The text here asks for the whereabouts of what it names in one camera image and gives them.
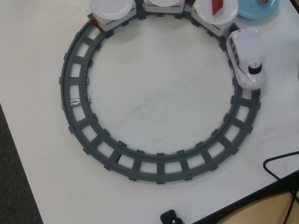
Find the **train window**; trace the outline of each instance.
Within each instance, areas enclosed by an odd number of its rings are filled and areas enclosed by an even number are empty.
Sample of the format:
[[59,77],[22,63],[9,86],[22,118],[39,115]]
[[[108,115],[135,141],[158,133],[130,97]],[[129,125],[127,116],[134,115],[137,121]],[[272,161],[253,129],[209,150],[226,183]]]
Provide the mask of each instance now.
[[262,64],[259,67],[255,68],[255,69],[248,66],[248,71],[249,71],[250,74],[256,75],[256,74],[258,74],[262,71]]

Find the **white plastic toy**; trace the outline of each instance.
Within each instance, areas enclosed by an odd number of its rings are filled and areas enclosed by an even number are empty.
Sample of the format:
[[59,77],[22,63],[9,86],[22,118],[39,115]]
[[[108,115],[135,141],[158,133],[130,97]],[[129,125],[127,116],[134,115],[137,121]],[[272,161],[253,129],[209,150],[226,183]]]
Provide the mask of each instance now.
[[117,27],[137,12],[134,0],[92,0],[90,9],[104,31]]
[[238,15],[238,0],[224,0],[222,9],[213,15],[211,0],[196,0],[191,16],[217,36],[222,36]]
[[185,7],[185,0],[144,0],[143,8],[154,13],[181,13]]
[[226,46],[239,85],[250,90],[265,85],[265,53],[258,31],[254,28],[234,31]]

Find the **white round lid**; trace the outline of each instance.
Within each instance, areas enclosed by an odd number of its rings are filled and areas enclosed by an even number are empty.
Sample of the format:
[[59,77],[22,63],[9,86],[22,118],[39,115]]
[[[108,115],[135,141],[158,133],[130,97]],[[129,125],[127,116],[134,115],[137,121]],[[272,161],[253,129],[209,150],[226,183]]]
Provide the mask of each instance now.
[[150,0],[151,3],[160,7],[170,7],[177,4],[180,0]]
[[232,21],[238,14],[238,0],[224,0],[223,7],[213,15],[212,0],[196,0],[197,14],[205,22],[220,25]]
[[118,20],[127,15],[134,0],[91,0],[93,14],[106,20]]

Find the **red flag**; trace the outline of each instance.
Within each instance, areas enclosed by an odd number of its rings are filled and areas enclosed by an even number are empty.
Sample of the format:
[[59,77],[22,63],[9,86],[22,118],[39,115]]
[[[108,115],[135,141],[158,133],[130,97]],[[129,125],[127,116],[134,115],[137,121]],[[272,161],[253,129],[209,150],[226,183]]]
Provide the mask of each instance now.
[[223,0],[212,0],[213,15],[215,15],[223,7]]

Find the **circular train track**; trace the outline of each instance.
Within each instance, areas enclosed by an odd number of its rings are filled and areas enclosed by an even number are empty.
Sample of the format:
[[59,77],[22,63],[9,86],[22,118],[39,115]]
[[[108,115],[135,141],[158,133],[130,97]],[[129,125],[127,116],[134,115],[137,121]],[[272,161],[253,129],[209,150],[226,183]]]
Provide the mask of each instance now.
[[[130,20],[146,19],[146,17],[149,15],[157,15],[158,17],[164,16],[164,14],[145,12],[143,8],[139,8],[137,9],[137,14]],[[204,26],[201,26],[197,21],[195,21],[191,17],[191,14],[189,12],[184,11],[181,14],[173,15],[176,19],[185,18],[190,20],[193,25],[206,29]],[[231,108],[229,113],[225,114],[222,125],[220,126],[220,128],[211,133],[211,137],[209,139],[204,142],[199,142],[193,148],[189,150],[181,150],[173,154],[147,154],[142,150],[132,150],[128,148],[124,142],[114,140],[110,136],[110,133],[99,125],[96,114],[92,112],[89,106],[91,101],[86,91],[88,85],[87,72],[93,64],[93,54],[96,50],[100,50],[102,41],[105,38],[111,37],[114,33],[112,30],[108,32],[101,31],[94,40],[89,38],[88,34],[92,31],[92,29],[96,27],[100,29],[92,15],[90,15],[89,18],[90,20],[76,34],[75,39],[73,40],[68,52],[65,54],[62,75],[59,79],[62,98],[61,107],[64,110],[65,116],[69,123],[69,130],[76,136],[78,141],[83,146],[83,150],[87,154],[90,154],[96,160],[101,162],[104,165],[104,168],[127,176],[132,181],[143,180],[156,182],[157,184],[164,184],[165,182],[179,180],[188,181],[197,175],[200,175],[207,171],[213,171],[217,169],[220,163],[222,163],[229,156],[234,155],[238,151],[238,147],[240,146],[240,144],[244,141],[247,134],[252,131],[252,125],[255,120],[257,111],[260,109],[261,103],[260,90],[252,91],[251,99],[242,98],[242,88],[238,85],[235,77],[233,77],[232,81],[235,90],[234,95],[231,97],[230,101]],[[129,21],[124,22],[122,25],[128,25]],[[225,37],[218,37],[216,35],[213,35],[213,33],[209,30],[207,30],[207,33],[211,37],[216,38],[220,43],[221,49],[223,51],[226,51]],[[84,57],[76,55],[82,43],[85,43],[89,46]],[[81,65],[79,77],[71,77],[71,67],[73,63]],[[80,96],[79,99],[71,99],[71,85],[78,85]],[[73,111],[74,103],[76,106],[81,106],[84,111],[85,118],[80,121],[76,121],[75,119]],[[248,115],[244,122],[236,118],[240,106],[245,106],[249,109]],[[240,131],[231,142],[225,137],[225,134],[232,125],[238,127]],[[97,136],[92,141],[89,141],[82,132],[82,129],[87,126],[91,126],[91,128],[97,134]],[[110,157],[106,157],[104,154],[97,150],[97,147],[102,142],[105,142],[114,150]],[[210,155],[208,149],[210,149],[216,143],[220,143],[221,145],[223,145],[224,150],[213,158]],[[118,164],[118,161],[122,155],[130,157],[134,160],[132,168],[127,168]],[[205,163],[194,168],[189,168],[188,159],[197,155],[201,155]],[[140,167],[142,162],[155,163],[157,165],[157,173],[154,174],[141,172]],[[176,173],[165,173],[165,164],[172,162],[179,162],[182,171]]]

